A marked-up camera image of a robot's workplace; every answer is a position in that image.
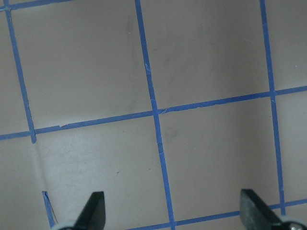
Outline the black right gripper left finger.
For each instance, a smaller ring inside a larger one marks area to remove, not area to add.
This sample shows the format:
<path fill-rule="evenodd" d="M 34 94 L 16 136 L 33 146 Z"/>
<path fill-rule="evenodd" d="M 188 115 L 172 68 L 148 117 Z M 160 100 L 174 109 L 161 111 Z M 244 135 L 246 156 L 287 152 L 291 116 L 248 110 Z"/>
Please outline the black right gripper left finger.
<path fill-rule="evenodd" d="M 104 192 L 93 192 L 74 223 L 75 230 L 103 230 L 106 224 Z"/>

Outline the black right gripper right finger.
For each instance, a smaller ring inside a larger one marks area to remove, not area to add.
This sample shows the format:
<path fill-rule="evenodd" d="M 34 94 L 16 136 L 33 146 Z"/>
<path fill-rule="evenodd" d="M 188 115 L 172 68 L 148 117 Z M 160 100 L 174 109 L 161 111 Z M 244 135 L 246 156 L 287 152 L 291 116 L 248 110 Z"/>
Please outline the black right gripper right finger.
<path fill-rule="evenodd" d="M 282 230 L 283 222 L 252 190 L 240 191 L 240 220 L 246 230 Z"/>

